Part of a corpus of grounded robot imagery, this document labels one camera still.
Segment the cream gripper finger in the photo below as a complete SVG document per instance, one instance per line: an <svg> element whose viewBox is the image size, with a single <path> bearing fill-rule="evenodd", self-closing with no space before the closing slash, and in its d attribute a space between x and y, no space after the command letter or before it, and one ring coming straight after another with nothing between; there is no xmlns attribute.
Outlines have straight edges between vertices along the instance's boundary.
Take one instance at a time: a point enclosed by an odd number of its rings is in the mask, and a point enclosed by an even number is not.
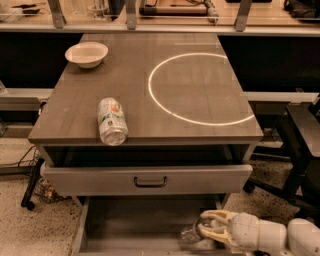
<svg viewBox="0 0 320 256"><path fill-rule="evenodd" d="M202 219L212 219L217 220L222 224L228 224L235 215L235 212L226 210L207 210L204 211L200 217Z"/></svg>
<svg viewBox="0 0 320 256"><path fill-rule="evenodd" d="M204 226L203 224L198 224L197 228L200 235L204 238L209 238L224 243L231 248L236 248L238 246L237 242L234 240L231 233L227 230L226 226L212 228Z"/></svg>

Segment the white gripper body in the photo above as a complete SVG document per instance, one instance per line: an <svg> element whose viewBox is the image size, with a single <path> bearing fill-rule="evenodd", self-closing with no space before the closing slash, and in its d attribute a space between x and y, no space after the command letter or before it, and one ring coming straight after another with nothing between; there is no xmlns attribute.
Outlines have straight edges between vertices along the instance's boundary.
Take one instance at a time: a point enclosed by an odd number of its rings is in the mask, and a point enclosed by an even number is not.
<svg viewBox="0 0 320 256"><path fill-rule="evenodd" d="M280 256L286 249L287 229L283 224L238 213L229 221L231 242L246 251L264 251Z"/></svg>

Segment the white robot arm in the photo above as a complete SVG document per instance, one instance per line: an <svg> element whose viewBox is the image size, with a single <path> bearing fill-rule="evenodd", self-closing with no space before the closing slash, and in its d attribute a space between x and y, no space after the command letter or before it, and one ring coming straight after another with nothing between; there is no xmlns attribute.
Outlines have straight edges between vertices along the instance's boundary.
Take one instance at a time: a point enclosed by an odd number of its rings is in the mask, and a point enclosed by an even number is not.
<svg viewBox="0 0 320 256"><path fill-rule="evenodd" d="M200 215L196 231L201 238L250 256L257 251L270 256L320 256L320 229L306 219L295 218L285 226L244 212L208 210Z"/></svg>

